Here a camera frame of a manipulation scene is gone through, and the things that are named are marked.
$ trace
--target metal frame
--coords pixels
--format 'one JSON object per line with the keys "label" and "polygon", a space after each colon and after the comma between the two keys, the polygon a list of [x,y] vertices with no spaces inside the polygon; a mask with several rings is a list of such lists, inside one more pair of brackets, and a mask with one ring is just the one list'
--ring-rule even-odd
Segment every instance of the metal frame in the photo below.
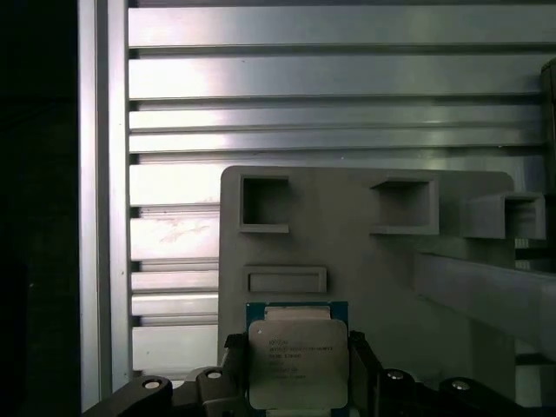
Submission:
{"label": "metal frame", "polygon": [[79,2],[82,408],[112,392],[109,282],[108,0]]}
{"label": "metal frame", "polygon": [[132,377],[129,253],[128,1],[109,0],[109,172],[112,389]]}
{"label": "metal frame", "polygon": [[126,0],[79,1],[83,410],[132,376],[127,15]]}

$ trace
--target rectangular slot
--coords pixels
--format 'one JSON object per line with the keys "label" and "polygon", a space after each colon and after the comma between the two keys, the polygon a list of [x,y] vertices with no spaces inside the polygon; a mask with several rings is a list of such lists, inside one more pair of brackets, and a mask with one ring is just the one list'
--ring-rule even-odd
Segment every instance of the rectangular slot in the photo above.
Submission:
{"label": "rectangular slot", "polygon": [[504,216],[506,218],[506,237],[520,237],[526,239],[544,238],[542,228],[544,222],[539,224],[538,198],[534,196],[509,195],[504,203]]}
{"label": "rectangular slot", "polygon": [[372,233],[437,235],[438,187],[436,181],[388,178],[371,187],[376,191],[379,221]]}
{"label": "rectangular slot", "polygon": [[245,267],[251,293],[326,293],[324,267]]}
{"label": "rectangular slot", "polygon": [[289,233],[290,197],[287,177],[243,177],[240,231]]}

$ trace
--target square hole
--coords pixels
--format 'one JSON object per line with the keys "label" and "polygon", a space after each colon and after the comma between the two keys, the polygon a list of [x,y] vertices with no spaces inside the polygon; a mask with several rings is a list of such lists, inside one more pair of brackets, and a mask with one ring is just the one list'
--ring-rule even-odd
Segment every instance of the square hole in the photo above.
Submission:
{"label": "square hole", "polygon": [[285,177],[242,179],[242,226],[288,226],[291,188]]}
{"label": "square hole", "polygon": [[373,186],[379,203],[375,233],[438,234],[438,192],[435,182],[388,179]]}
{"label": "square hole", "polygon": [[537,206],[535,198],[508,196],[504,201],[506,237],[535,239],[538,228]]}

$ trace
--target black mechanical arm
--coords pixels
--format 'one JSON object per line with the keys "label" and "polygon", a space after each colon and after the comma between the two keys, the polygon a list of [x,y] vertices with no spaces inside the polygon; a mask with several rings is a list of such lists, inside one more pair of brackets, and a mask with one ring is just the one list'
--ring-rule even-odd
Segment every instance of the black mechanical arm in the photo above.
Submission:
{"label": "black mechanical arm", "polygon": [[[101,401],[82,417],[247,417],[248,339],[226,340],[221,367],[196,369],[181,387],[159,376],[142,376]],[[399,369],[385,369],[363,333],[352,331],[350,406],[360,417],[549,417],[553,409],[524,408],[477,381],[451,378],[438,391]]]}

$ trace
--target aluminum panel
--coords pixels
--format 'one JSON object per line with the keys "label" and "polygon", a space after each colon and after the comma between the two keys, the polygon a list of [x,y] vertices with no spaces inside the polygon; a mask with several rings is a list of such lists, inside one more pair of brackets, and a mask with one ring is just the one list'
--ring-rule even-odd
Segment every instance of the aluminum panel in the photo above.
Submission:
{"label": "aluminum panel", "polygon": [[186,109],[129,112],[129,129],[137,133],[330,128],[508,127],[538,128],[540,106],[439,104],[362,104],[248,109]]}
{"label": "aluminum panel", "polygon": [[112,394],[108,5],[79,1],[79,309],[82,411]]}
{"label": "aluminum panel", "polygon": [[[499,44],[515,47],[554,43],[555,14],[552,5],[130,9],[129,46]],[[524,30],[525,22],[534,24]]]}
{"label": "aluminum panel", "polygon": [[327,129],[289,132],[135,135],[130,151],[189,152],[278,149],[384,149],[540,146],[535,129]]}
{"label": "aluminum panel", "polygon": [[133,295],[131,309],[139,315],[217,315],[218,294]]}
{"label": "aluminum panel", "polygon": [[553,54],[140,59],[129,62],[129,97],[536,95],[540,90],[539,68],[552,57]]}
{"label": "aluminum panel", "polygon": [[[220,201],[220,175],[232,165],[279,165],[279,166],[335,166],[352,168],[400,168],[400,169],[455,169],[455,170],[487,170],[504,171],[512,176],[517,190],[541,191],[544,184],[544,165],[542,156],[504,156],[487,152],[466,156],[462,151],[426,152],[416,149],[408,152],[361,152],[353,155],[347,151],[336,151],[326,154],[299,153],[271,155],[264,158],[261,154],[256,158],[234,159],[225,162],[189,162],[189,163],[153,163],[135,165],[130,168],[130,200],[134,206],[164,204],[217,204]],[[181,187],[175,186],[176,178],[183,178]],[[187,179],[198,179],[188,182]],[[137,254],[139,245],[136,239],[144,239],[147,235],[159,236],[161,242],[149,238],[150,245],[168,247],[168,239],[161,236],[170,230],[156,233],[157,223],[150,226],[134,226],[138,220],[132,221],[132,253]],[[140,245],[144,251],[156,251],[165,258],[164,249]]]}
{"label": "aluminum panel", "polygon": [[133,368],[172,373],[216,365],[216,326],[133,329]]}
{"label": "aluminum panel", "polygon": [[182,272],[182,271],[218,271],[218,263],[214,261],[209,262],[194,262],[183,260],[183,261],[172,261],[168,259],[157,259],[153,261],[142,261],[136,266],[142,272]]}
{"label": "aluminum panel", "polygon": [[173,219],[132,219],[131,259],[215,261],[218,228],[217,212]]}
{"label": "aluminum panel", "polygon": [[136,272],[131,290],[134,294],[217,291],[218,271]]}
{"label": "aluminum panel", "polygon": [[109,247],[112,390],[127,384],[131,366],[129,291],[128,1],[109,0]]}
{"label": "aluminum panel", "polygon": [[218,314],[214,315],[142,315],[137,317],[140,326],[199,326],[217,324]]}

